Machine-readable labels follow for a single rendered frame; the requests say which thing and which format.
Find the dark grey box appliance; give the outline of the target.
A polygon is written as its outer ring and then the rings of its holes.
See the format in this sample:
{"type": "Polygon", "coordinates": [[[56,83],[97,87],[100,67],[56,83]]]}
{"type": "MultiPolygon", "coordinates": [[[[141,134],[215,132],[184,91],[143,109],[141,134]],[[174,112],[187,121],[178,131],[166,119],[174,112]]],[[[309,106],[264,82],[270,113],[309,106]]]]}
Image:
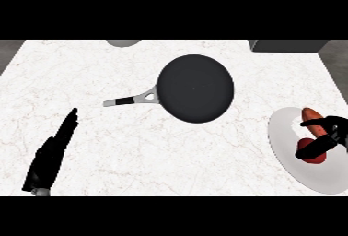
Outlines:
{"type": "Polygon", "coordinates": [[[249,40],[255,53],[317,53],[329,40],[249,40]]]}

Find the grey round object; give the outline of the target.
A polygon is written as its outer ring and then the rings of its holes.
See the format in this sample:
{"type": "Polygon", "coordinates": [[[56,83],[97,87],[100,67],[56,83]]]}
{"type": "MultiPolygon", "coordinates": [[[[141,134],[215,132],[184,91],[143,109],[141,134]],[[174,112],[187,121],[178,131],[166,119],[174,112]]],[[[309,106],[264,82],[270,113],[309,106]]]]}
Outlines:
{"type": "Polygon", "coordinates": [[[134,44],[137,44],[140,41],[138,40],[107,40],[107,43],[113,46],[113,47],[131,47],[134,44]]]}

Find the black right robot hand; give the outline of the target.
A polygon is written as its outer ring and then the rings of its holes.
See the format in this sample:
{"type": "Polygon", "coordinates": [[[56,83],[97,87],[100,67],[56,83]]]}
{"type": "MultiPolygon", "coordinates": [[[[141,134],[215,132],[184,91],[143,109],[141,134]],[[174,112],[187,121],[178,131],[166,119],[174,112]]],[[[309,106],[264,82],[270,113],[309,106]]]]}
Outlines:
{"type": "Polygon", "coordinates": [[[320,125],[326,135],[320,136],[304,148],[301,148],[295,157],[298,159],[314,159],[336,145],[343,145],[348,152],[348,119],[337,116],[326,116],[301,122],[301,126],[320,125]]]}

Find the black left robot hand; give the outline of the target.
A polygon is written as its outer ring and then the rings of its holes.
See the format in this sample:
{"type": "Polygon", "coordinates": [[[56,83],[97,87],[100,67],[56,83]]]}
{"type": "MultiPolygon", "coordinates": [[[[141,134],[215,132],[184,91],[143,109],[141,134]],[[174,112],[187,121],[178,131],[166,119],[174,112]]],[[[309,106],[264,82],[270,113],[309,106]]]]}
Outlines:
{"type": "Polygon", "coordinates": [[[78,109],[73,108],[60,123],[57,133],[45,139],[35,152],[22,187],[25,192],[31,192],[38,188],[50,190],[57,178],[63,153],[76,127],[78,109]]]}

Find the white plate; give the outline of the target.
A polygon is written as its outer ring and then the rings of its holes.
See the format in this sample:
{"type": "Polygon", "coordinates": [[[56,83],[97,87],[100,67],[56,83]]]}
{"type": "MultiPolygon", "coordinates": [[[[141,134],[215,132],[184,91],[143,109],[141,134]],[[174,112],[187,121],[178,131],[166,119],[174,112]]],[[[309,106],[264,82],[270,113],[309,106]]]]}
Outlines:
{"type": "Polygon", "coordinates": [[[339,194],[348,190],[348,152],[337,145],[326,152],[321,164],[305,163],[295,157],[298,141],[314,137],[299,126],[302,109],[286,107],[277,110],[268,123],[268,139],[274,156],[293,179],[323,194],[339,194]]]}

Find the dark grey frying pan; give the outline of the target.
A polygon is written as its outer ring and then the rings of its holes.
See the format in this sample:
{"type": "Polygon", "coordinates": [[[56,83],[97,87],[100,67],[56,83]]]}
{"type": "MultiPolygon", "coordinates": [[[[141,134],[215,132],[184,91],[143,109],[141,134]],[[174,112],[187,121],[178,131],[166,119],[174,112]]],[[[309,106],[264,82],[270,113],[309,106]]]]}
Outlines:
{"type": "Polygon", "coordinates": [[[222,64],[205,55],[189,54],[165,65],[156,85],[149,91],[127,98],[106,100],[103,106],[160,104],[177,119],[202,124],[225,113],[233,98],[233,77],[222,64]]]}

